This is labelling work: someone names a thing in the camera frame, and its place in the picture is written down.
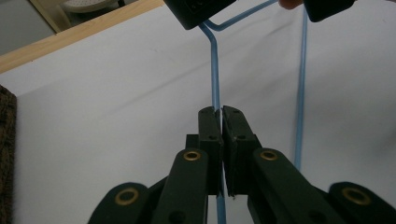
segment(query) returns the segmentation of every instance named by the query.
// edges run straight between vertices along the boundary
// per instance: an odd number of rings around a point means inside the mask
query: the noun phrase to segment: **metal grommet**
[[[136,202],[138,197],[139,197],[139,191],[137,191],[137,189],[134,188],[123,189],[116,195],[115,202],[118,205],[125,206]]]
[[[266,151],[260,153],[260,156],[267,161],[276,161],[277,160],[276,153],[273,151],[270,151],[270,150],[266,150]]]
[[[188,151],[184,153],[183,157],[186,161],[198,161],[201,158],[201,153],[197,151]]]
[[[344,188],[342,192],[346,199],[350,200],[355,204],[368,205],[371,203],[370,197],[360,189]]]

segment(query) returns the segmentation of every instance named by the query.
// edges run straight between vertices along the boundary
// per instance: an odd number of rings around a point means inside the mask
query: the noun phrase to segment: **black plastic part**
[[[396,210],[372,191],[343,182],[330,187],[329,201],[348,223],[396,223]]]
[[[163,187],[165,187],[167,178],[168,177],[163,178],[155,185],[148,188],[148,205],[146,206],[146,209],[148,209],[151,214],[157,208],[157,204],[160,200],[161,194],[163,193]]]
[[[255,150],[251,172],[276,223],[345,223],[281,152],[270,148]]]
[[[219,127],[219,111],[213,106],[198,113],[199,148],[209,157],[208,190],[210,195],[218,195],[222,173],[223,142]]]
[[[248,194],[251,154],[262,147],[242,111],[223,107],[224,171],[228,194]]]
[[[125,183],[112,189],[93,211],[89,224],[149,223],[148,189]]]
[[[352,7],[355,0],[304,0],[309,20],[324,19]]]
[[[252,183],[247,197],[247,207],[255,224],[276,224],[276,216],[265,200],[257,183]]]
[[[177,153],[151,224],[206,223],[207,167],[202,150]]]
[[[235,0],[164,0],[186,30],[200,23],[235,2]]]

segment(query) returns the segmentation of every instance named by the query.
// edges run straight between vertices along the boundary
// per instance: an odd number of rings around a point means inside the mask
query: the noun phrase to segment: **white wall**
[[[0,0],[0,55],[54,35],[27,0]]]

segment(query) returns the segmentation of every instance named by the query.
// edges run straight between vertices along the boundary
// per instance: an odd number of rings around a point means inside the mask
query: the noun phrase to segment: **blue plastic strip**
[[[211,28],[214,31],[222,31],[231,25],[241,21],[242,19],[250,16],[251,14],[272,5],[273,3],[277,2],[277,0],[270,0],[265,3],[262,3],[256,7],[253,7],[229,20],[226,22],[217,25],[212,21],[205,21],[204,23],[200,24],[199,27],[207,36],[210,41],[210,48],[211,48],[211,83],[212,83],[212,105],[215,108],[215,111],[220,110],[220,97],[219,97],[219,55],[218,55],[218,42],[216,37],[213,33],[209,30]],[[223,173],[221,173],[221,187],[220,193],[217,197],[217,212],[218,212],[218,223],[219,224],[226,224],[226,209],[225,209],[225,200],[224,200],[224,180],[223,180]]]
[[[294,166],[301,170],[301,160],[303,151],[303,132],[304,132],[304,98],[305,98],[305,68],[306,68],[306,37],[307,37],[308,16],[304,9],[303,15],[303,38],[301,44],[300,76],[297,93],[297,126],[296,140],[294,149]]]
[[[212,105],[215,111],[220,110],[220,93],[219,93],[219,55],[218,55],[218,42],[213,33],[204,25],[200,24],[199,27],[207,36],[210,41],[211,48],[211,80],[212,80]],[[224,200],[224,181],[223,173],[221,172],[221,187],[220,193],[217,200],[217,211],[218,211],[218,223],[226,224],[226,210],[225,210],[225,200]]]
[[[219,91],[219,56],[218,56],[218,42],[213,33],[204,25],[200,24],[199,27],[205,33],[210,41],[211,48],[211,72],[212,72],[212,105],[215,111],[220,109],[220,91]]]
[[[225,30],[226,28],[230,27],[231,25],[241,21],[242,19],[250,16],[251,14],[253,14],[265,7],[272,5],[275,2],[277,2],[277,0],[270,0],[270,1],[267,1],[264,3],[261,3],[261,4],[251,8],[249,10],[246,10],[246,11],[242,12],[241,14],[239,14],[239,15],[237,15],[237,16],[235,16],[235,17],[233,17],[219,25],[215,24],[212,21],[205,21],[205,25],[207,25],[210,29],[212,29],[214,31],[222,31],[222,30]]]

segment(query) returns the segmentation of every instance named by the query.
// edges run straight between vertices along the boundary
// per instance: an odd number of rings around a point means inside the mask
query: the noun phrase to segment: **dark fabric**
[[[0,224],[12,220],[17,98],[0,86]]]

